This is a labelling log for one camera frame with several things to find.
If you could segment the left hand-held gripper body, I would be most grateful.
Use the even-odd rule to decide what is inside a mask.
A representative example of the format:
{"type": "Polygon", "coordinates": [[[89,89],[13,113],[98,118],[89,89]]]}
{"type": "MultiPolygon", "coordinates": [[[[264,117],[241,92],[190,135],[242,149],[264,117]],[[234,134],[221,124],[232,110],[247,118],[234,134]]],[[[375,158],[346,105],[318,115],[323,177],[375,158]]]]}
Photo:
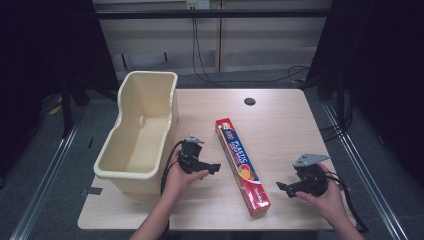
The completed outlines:
{"type": "Polygon", "coordinates": [[[177,161],[181,169],[188,174],[202,171],[202,165],[198,159],[202,150],[203,141],[191,135],[182,143],[182,148],[177,155],[177,161]]]}

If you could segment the black horizontal bar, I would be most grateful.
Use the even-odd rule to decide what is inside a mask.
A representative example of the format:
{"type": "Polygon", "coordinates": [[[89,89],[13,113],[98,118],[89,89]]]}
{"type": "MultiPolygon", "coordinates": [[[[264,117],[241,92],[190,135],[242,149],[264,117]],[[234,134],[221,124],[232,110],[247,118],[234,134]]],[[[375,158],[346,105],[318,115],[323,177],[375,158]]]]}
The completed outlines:
{"type": "Polygon", "coordinates": [[[162,11],[98,11],[98,19],[183,19],[183,18],[291,18],[329,17],[330,10],[162,10],[162,11]]]}

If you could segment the person's left hand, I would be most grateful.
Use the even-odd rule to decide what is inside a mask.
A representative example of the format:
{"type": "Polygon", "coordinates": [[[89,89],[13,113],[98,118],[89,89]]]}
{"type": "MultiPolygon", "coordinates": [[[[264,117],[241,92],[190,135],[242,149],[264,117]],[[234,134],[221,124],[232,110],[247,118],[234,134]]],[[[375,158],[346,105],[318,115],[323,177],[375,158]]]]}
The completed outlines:
{"type": "Polygon", "coordinates": [[[185,173],[179,166],[177,155],[178,153],[174,153],[171,157],[171,165],[162,193],[165,197],[175,199],[180,198],[194,181],[201,180],[209,174],[207,170],[191,174],[185,173]]]}

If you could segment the black curtain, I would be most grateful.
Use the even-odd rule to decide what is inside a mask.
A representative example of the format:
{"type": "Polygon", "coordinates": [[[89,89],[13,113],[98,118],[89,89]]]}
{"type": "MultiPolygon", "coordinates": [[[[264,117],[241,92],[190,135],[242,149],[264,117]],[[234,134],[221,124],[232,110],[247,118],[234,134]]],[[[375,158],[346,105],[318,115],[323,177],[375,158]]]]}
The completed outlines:
{"type": "Polygon", "coordinates": [[[45,97],[116,90],[118,80],[93,0],[0,0],[0,179],[36,128],[45,97]]]}
{"type": "Polygon", "coordinates": [[[332,0],[307,79],[342,83],[424,188],[424,0],[332,0]]]}

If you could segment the person's right hand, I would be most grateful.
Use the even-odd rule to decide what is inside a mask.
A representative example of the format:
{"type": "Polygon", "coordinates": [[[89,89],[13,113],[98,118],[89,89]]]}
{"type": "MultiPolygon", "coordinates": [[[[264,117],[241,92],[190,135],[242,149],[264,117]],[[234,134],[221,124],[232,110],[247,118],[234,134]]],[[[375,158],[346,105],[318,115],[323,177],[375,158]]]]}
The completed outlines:
{"type": "Polygon", "coordinates": [[[319,197],[301,191],[296,192],[295,196],[314,206],[330,225],[335,226],[349,218],[344,208],[340,188],[333,180],[328,180],[327,184],[327,190],[319,197]]]}

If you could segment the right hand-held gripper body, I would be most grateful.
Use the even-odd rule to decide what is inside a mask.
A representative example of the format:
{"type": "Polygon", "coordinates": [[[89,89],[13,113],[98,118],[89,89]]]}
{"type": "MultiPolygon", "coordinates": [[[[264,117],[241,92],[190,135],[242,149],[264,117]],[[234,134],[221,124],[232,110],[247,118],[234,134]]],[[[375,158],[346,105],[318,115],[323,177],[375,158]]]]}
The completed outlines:
{"type": "Polygon", "coordinates": [[[319,166],[319,163],[329,158],[329,155],[302,154],[293,163],[296,174],[300,179],[293,187],[293,192],[301,191],[315,197],[324,194],[328,188],[327,175],[319,166]]]}

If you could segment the metal floor rail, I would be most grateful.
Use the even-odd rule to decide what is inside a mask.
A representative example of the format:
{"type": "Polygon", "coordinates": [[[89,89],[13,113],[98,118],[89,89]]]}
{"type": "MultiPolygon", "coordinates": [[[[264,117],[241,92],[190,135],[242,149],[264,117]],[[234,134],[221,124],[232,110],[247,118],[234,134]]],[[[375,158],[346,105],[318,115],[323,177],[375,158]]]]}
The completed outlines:
{"type": "Polygon", "coordinates": [[[350,138],[348,132],[340,127],[337,121],[336,110],[330,103],[324,103],[323,107],[331,122],[332,127],[336,130],[337,136],[342,143],[345,152],[349,156],[354,168],[356,169],[365,189],[368,192],[374,206],[376,207],[386,229],[391,235],[393,240],[409,240],[406,232],[404,231],[398,217],[393,209],[383,196],[380,188],[368,170],[362,156],[357,150],[355,144],[350,138]]]}
{"type": "Polygon", "coordinates": [[[26,207],[9,240],[28,239],[47,199],[53,182],[56,179],[58,171],[74,141],[76,133],[79,130],[79,125],[79,122],[75,123],[69,132],[65,135],[65,137],[61,139],[55,155],[51,159],[50,164],[37,187],[37,190],[31,198],[30,203],[26,207]]]}

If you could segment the cream plastic bin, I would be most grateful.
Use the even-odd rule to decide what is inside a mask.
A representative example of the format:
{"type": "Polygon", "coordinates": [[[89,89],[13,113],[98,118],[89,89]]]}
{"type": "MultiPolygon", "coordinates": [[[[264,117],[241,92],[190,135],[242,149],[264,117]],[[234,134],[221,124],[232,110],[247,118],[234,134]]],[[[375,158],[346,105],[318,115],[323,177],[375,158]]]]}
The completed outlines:
{"type": "Polygon", "coordinates": [[[173,72],[133,71],[117,96],[118,116],[93,170],[121,192],[157,194],[178,122],[173,72]]]}

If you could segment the white wall power outlet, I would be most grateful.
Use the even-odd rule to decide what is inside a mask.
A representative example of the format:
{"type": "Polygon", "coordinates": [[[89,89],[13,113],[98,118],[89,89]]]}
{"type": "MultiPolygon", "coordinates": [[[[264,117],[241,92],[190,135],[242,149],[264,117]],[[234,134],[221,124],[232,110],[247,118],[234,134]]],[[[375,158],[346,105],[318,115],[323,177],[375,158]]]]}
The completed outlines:
{"type": "Polygon", "coordinates": [[[209,10],[210,0],[186,0],[188,10],[209,10]]]}

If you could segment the red and blue wrap box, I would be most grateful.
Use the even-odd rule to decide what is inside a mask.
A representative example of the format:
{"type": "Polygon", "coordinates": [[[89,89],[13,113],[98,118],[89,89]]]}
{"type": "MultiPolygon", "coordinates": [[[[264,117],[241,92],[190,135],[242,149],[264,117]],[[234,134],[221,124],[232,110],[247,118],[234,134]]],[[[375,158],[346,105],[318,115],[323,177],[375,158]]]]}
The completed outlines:
{"type": "Polygon", "coordinates": [[[215,131],[249,214],[264,214],[271,202],[231,119],[217,120],[215,131]]]}

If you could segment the black metal stand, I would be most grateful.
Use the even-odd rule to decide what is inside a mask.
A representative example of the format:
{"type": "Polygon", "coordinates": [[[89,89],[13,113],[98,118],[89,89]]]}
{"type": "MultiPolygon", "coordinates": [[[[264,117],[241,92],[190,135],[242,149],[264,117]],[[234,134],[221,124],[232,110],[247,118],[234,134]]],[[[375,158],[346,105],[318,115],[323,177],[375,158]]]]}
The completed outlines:
{"type": "Polygon", "coordinates": [[[64,77],[60,84],[60,94],[64,119],[63,138],[66,138],[73,127],[71,100],[74,100],[78,106],[87,106],[90,98],[85,91],[84,81],[79,76],[64,77]]]}

